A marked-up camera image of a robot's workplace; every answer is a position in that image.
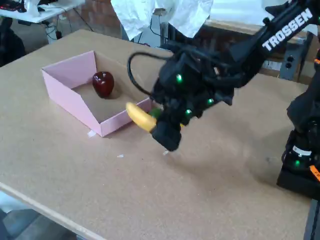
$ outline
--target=orange label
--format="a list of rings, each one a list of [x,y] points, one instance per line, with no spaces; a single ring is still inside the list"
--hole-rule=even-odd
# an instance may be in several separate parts
[[[316,169],[315,165],[310,166],[310,171],[313,173],[316,179],[318,179],[318,181],[320,182],[320,172],[318,171],[318,169]]]

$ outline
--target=table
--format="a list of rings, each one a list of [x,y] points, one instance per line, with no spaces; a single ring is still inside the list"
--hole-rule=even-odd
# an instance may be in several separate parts
[[[74,9],[84,3],[85,0],[58,0],[58,2],[53,2],[48,5],[40,5],[39,7],[43,8],[45,11],[39,12],[40,15],[37,17],[33,17],[26,12],[8,11],[3,9],[0,9],[0,16],[37,24],[63,14],[64,12]],[[56,31],[53,31],[52,27],[54,27],[54,24],[49,22],[49,25],[45,29],[48,42],[50,44],[57,38]]]
[[[0,191],[90,240],[303,239],[310,199],[276,180],[293,128],[286,108],[305,85],[258,74],[164,155],[134,124],[89,138],[49,100],[41,67],[91,50],[123,65],[162,52],[80,30],[0,68]],[[155,64],[132,68],[147,76]]]

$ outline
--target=black chair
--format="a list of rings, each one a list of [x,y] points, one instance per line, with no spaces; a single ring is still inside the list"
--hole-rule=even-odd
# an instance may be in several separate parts
[[[11,29],[12,22],[4,17],[0,24],[0,67],[26,55],[23,41]]]

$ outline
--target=white cloth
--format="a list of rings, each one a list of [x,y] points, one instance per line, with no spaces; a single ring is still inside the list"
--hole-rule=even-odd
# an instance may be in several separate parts
[[[129,40],[150,26],[155,9],[164,9],[162,20],[193,38],[210,15],[213,0],[111,0]]]

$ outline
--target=green led light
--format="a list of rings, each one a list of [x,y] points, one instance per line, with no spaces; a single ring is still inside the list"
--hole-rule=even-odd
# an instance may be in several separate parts
[[[209,98],[207,102],[208,102],[208,104],[213,104],[214,103],[214,99],[213,98]]]
[[[182,79],[182,76],[180,75],[180,74],[177,74],[176,75],[176,82],[178,83],[178,84],[180,84],[180,83],[182,83],[184,80]]]
[[[192,111],[190,109],[185,110],[185,114],[190,115]]]

